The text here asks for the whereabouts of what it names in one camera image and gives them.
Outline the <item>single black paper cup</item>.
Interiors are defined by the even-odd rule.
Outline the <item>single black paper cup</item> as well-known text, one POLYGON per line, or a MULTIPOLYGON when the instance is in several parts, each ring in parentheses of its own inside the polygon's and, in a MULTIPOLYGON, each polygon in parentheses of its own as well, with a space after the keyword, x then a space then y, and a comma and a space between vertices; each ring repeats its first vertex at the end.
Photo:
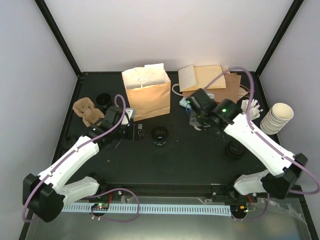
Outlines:
POLYGON ((169 131, 165 126, 157 125, 151 130, 151 138, 156 146, 164 146, 167 143, 169 131))

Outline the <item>black printed paper cup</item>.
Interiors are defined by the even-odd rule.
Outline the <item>black printed paper cup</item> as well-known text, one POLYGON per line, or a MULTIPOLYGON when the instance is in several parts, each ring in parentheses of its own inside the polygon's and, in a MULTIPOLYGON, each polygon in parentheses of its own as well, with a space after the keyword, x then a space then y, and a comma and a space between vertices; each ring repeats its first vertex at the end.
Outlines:
POLYGON ((113 105, 113 100, 112 100, 112 96, 108 93, 101 93, 99 94, 96 99, 95 102, 97 104, 97 107, 103 112, 105 113, 109 107, 111 107, 113 105))

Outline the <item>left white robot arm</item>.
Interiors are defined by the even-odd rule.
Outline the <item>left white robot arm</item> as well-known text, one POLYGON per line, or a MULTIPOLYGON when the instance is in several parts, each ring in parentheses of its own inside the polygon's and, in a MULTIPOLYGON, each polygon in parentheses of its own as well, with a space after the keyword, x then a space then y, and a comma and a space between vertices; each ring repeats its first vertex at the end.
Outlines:
POLYGON ((138 140, 144 136, 142 124, 135 124, 133 108, 111 106, 104 118, 98 119, 76 140, 75 144, 54 164, 38 175, 30 173, 22 183, 22 218, 28 223, 26 211, 48 223, 54 220, 64 207, 83 198, 103 199, 107 194, 106 180, 91 173, 81 180, 68 180, 89 159, 113 141, 138 140))

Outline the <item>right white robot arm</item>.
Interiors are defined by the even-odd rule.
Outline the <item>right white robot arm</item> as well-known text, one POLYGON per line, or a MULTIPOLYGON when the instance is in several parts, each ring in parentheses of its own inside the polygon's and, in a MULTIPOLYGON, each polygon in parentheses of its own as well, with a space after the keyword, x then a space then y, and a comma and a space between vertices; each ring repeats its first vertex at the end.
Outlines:
POLYGON ((252 193, 268 193, 281 200, 287 196, 301 175, 298 166, 305 166, 308 161, 304 154, 293 154, 274 142, 229 99, 216 103, 199 88, 186 101, 199 124, 205 128, 218 128, 233 137, 266 167, 258 173, 241 175, 227 189, 230 200, 238 202, 252 193))

